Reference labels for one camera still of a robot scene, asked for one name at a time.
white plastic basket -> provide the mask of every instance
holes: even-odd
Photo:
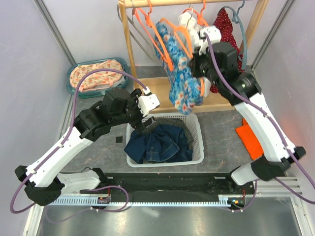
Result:
[[[161,167],[161,166],[181,166],[181,165],[191,165],[198,164],[202,162],[204,158],[203,152],[203,142],[200,130],[200,124],[198,122],[198,118],[195,114],[191,113],[188,116],[183,115],[181,113],[161,113],[161,114],[152,114],[148,115],[143,121],[146,121],[150,117],[156,118],[179,118],[183,120],[192,134],[193,137],[193,153],[192,153],[192,161],[183,161],[183,162],[172,162],[172,163],[144,163],[137,164],[135,163],[128,155],[127,155],[127,163],[131,167]],[[133,128],[128,124],[127,126],[127,137],[126,143],[129,142],[131,133],[133,132]]]

gray wall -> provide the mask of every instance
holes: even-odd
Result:
[[[0,1],[1,235],[20,236],[28,212],[13,215],[18,165],[37,160],[57,140],[69,94],[70,67],[32,0]],[[24,191],[16,209],[30,201]]]
[[[77,62],[121,57],[129,63],[123,26],[116,12],[118,0],[90,0],[88,2],[86,0],[44,1]],[[208,3],[203,16],[207,22],[212,23],[221,7],[229,5],[237,9],[241,3],[241,1]],[[244,27],[247,27],[256,3],[257,0],[247,1],[242,8],[240,18]],[[285,0],[269,1],[248,51],[248,64],[253,62],[284,3]],[[201,4],[193,5],[197,11],[200,11],[201,6]],[[187,7],[188,5],[154,7],[150,17],[153,22],[158,22],[162,17],[166,17],[173,23],[177,23],[178,16]],[[131,9],[128,9],[127,12],[131,16]],[[233,35],[238,45],[240,45],[242,42],[240,27],[236,24],[233,25]],[[131,41],[135,64],[139,66],[160,65],[160,63],[154,64],[151,62],[134,40],[131,39]]]
[[[296,0],[255,70],[268,105],[287,136],[304,146],[300,161],[315,178],[315,2]],[[303,194],[315,200],[315,190],[293,166]],[[307,205],[315,224],[315,207]]]

clothing rack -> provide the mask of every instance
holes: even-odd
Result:
[[[242,1],[242,0],[206,0],[206,3],[216,3],[216,2],[229,2],[229,1]],[[247,47],[250,46],[252,39],[255,35],[261,17],[266,9],[269,0],[258,0],[255,6],[255,9],[252,13],[251,20],[249,25],[246,29],[246,39],[247,39]],[[151,0],[152,6],[171,6],[171,5],[183,5],[183,4],[198,4],[202,3],[202,0]],[[137,7],[149,7],[149,3],[147,0],[119,0],[119,9],[120,14],[122,17],[122,23],[124,27],[126,45],[128,50],[128,56],[130,61],[131,72],[134,77],[137,77],[136,67],[134,63],[133,51],[132,51],[132,44],[131,38],[129,33],[129,26],[128,26],[128,19],[127,19],[127,12],[126,9],[128,8],[137,8]],[[160,101],[161,106],[159,108],[160,113],[164,112],[173,112],[175,108],[165,97],[165,89],[167,91],[170,90],[170,84],[165,83],[165,78],[148,78],[140,79],[141,81],[145,81],[145,85],[150,83],[150,90],[157,95]],[[195,106],[193,111],[194,112],[210,112],[210,111],[226,111],[226,110],[233,110],[234,108],[229,104],[229,102],[224,99],[218,93],[210,93],[208,97],[204,98],[204,103],[201,106]]]

blue basket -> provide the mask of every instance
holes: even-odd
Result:
[[[67,73],[67,85],[66,85],[67,91],[69,93],[71,93],[72,95],[74,95],[75,88],[72,87],[71,84],[70,84],[70,75],[71,75],[72,71],[74,70],[74,68],[76,68],[77,66],[80,66],[80,65],[91,65],[91,64],[96,64],[96,63],[102,63],[102,62],[107,61],[107,60],[116,60],[117,62],[119,62],[122,65],[123,70],[125,72],[129,73],[129,69],[128,69],[126,61],[124,59],[121,59],[121,58],[107,58],[107,59],[102,59],[102,60],[93,60],[93,61],[87,61],[87,62],[83,62],[83,63],[78,63],[78,64],[73,65],[68,70],[68,73]],[[80,98],[90,98],[90,97],[104,96],[106,91],[109,91],[109,90],[111,90],[113,88],[124,88],[128,84],[129,77],[124,76],[124,78],[125,78],[125,81],[122,84],[118,85],[118,86],[111,87],[111,88],[106,88],[106,89],[102,89],[102,90],[98,90],[98,91],[78,92],[78,97],[80,97]]]

black square on floor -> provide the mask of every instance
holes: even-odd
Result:
[[[122,136],[118,136],[116,137],[116,143],[122,143],[123,142],[123,137]]]

